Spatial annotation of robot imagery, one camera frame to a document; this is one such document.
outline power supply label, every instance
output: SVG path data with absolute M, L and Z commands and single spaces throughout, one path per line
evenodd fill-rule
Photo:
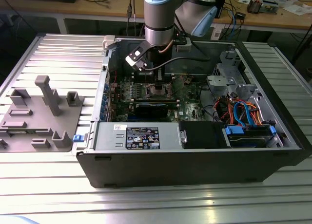
M 127 149 L 160 149 L 158 128 L 127 128 Z

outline motherboard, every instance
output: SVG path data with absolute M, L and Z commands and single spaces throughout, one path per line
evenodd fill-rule
M 205 120 L 199 102 L 200 82 L 190 75 L 173 76 L 168 83 L 135 83 L 124 78 L 111 85 L 114 122 L 178 122 Z

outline blue tab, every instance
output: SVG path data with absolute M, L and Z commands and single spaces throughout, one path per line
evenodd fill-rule
M 73 142 L 74 143 L 80 143 L 84 141 L 83 135 L 74 135 Z
M 272 132 L 273 135 L 276 134 L 276 129 L 274 126 L 270 126 L 270 131 Z
M 244 134 L 243 127 L 241 126 L 227 126 L 225 132 L 227 135 Z

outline robotic arm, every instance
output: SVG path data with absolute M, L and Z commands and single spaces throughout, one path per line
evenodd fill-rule
M 176 31 L 175 14 L 187 33 L 202 37 L 215 18 L 214 3 L 215 0 L 144 0 L 146 40 L 129 53 L 126 61 L 135 70 L 154 71 L 156 81 L 161 80 L 164 64 L 171 59 L 172 46 L 190 42 Z M 147 68 L 143 55 L 154 68 Z

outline gray fixture base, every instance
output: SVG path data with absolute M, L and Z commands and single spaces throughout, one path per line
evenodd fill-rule
M 1 139 L 7 145 L 0 147 L 0 152 L 67 152 L 72 148 L 72 139 L 75 134 L 79 120 L 84 97 L 80 98 L 79 106 L 68 106 L 65 96 L 60 96 L 59 116 L 53 116 L 49 106 L 45 105 L 42 96 L 31 96 L 24 98 L 26 108 L 32 111 L 32 115 L 10 115 L 12 110 L 18 109 L 14 104 L 11 105 L 0 124 Z M 2 125 L 4 122 L 25 122 L 25 128 L 6 129 Z M 52 141 L 52 132 L 57 131 L 60 136 L 66 131 L 70 142 L 63 148 L 57 148 Z M 33 139 L 47 139 L 49 147 L 33 147 Z

